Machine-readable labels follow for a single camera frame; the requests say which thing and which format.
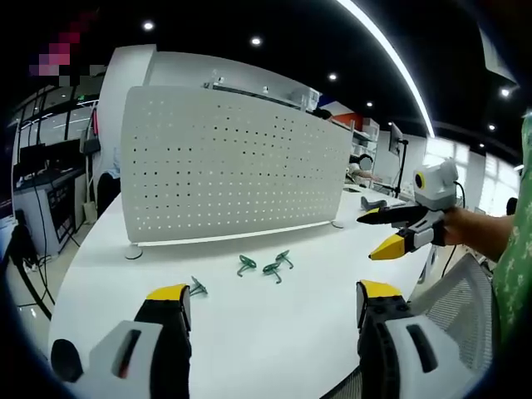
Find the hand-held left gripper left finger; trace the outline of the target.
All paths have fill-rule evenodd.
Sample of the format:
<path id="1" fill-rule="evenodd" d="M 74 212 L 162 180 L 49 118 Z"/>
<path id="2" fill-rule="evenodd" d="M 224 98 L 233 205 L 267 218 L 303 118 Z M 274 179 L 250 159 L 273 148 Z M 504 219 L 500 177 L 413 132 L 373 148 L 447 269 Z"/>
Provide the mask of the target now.
<path id="1" fill-rule="evenodd" d="M 158 288 L 92 348 L 88 367 L 72 342 L 57 339 L 52 369 L 77 398 L 188 398 L 190 329 L 190 286 Z"/>

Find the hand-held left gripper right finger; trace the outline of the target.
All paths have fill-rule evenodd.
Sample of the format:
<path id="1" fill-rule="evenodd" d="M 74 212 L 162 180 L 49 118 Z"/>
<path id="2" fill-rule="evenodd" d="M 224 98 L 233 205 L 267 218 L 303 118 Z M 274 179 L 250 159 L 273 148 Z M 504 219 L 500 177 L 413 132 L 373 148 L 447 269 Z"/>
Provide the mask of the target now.
<path id="1" fill-rule="evenodd" d="M 454 398 L 460 390 L 456 342 L 414 315 L 398 288 L 357 282 L 358 369 L 363 398 Z"/>

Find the person's right hand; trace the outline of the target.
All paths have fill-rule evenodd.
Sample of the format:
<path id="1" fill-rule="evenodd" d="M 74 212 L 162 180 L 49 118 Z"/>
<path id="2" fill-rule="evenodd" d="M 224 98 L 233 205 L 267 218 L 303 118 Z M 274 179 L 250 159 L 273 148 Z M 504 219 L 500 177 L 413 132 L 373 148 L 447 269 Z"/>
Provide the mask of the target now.
<path id="1" fill-rule="evenodd" d="M 475 242 L 478 214 L 454 207 L 444 216 L 444 243 L 446 245 L 470 245 Z"/>

